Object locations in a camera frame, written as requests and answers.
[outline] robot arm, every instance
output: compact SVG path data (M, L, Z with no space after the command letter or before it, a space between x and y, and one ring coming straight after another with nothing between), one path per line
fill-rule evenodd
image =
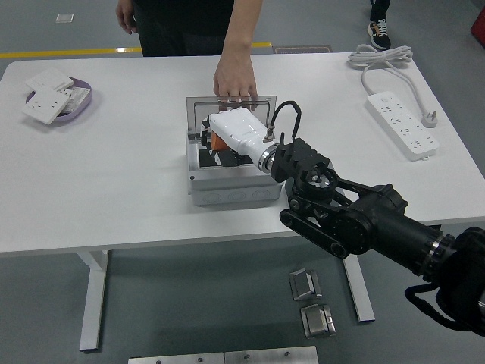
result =
M291 104L298 117L292 142L272 138L278 111ZM275 111L268 131L246 109L209 116L212 132L277 182L286 180L289 208L280 220L338 258L374 249L429 284L410 287L406 297L441 325L485 336L485 231L467 229L456 239L404 216L408 203L386 186L368 187L341 179L330 160L296 138L301 112L294 102ZM347 199L339 190L358 194ZM436 301L453 320L416 297L439 288Z

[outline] black t-shirt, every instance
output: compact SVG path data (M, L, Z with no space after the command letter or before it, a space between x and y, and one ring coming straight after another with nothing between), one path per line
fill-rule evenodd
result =
M234 0L135 0L158 22L184 33L223 36Z

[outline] gray floor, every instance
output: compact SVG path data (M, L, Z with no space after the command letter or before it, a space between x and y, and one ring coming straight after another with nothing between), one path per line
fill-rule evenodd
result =
M0 53L139 45L117 25L115 0L1 3ZM485 48L470 27L484 5L394 1L388 13L393 46L413 48L482 173ZM351 52L368 42L369 8L367 0L265 0L255 41ZM74 22L56 24L56 14L63 13L74 13ZM12 61L0 58L1 74ZM460 173L459 165L453 167L450 173ZM483 362L483 338L441 328L405 301L404 289L419 284L418 278L376 253L362 256L361 264L377 317L369 325L355 319L340 262L303 239L113 252L101 349L80 353L87 267L73 254L2 258L0 362L118 363L132 356L309 344L318 347L321 362ZM301 267L315 269L323 282L336 317L335 338L307 341L302 335L299 304L287 281Z

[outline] black cable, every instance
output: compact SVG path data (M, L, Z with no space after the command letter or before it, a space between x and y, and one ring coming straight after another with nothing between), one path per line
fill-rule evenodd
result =
M440 286L435 283L422 284L421 286L413 286L406 290L405 295L409 302L415 305L417 309L419 309L425 315L431 317L434 321L438 322L445 328L450 328L455 331L468 331L468 328L466 328L464 325L456 321L448 320L439 312L437 312L434 307L432 307L427 301L416 296L417 293L431 292L432 290L436 290L439 287Z
M271 118L271 122L268 126L268 135L273 133L274 122L276 121L276 117L278 116L278 113L280 112L280 110L286 105L291 105L296 111L295 127L293 128L293 133L291 134L291 138L294 142L296 138L296 133L298 132L298 128L300 126L300 120L302 119L302 110L298 106L298 104L294 101L285 101L277 107L277 109L274 111L273 117Z

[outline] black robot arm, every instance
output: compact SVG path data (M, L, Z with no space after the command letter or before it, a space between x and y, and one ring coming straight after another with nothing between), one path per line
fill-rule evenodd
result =
M338 258L374 249L429 284L410 287L408 299L441 325L485 336L485 231L467 229L456 239L404 216L408 203L386 186L339 178L330 160L301 139L277 145L271 176L288 180L289 209L280 220ZM358 194L356 201L340 191ZM417 293L439 288L444 318Z

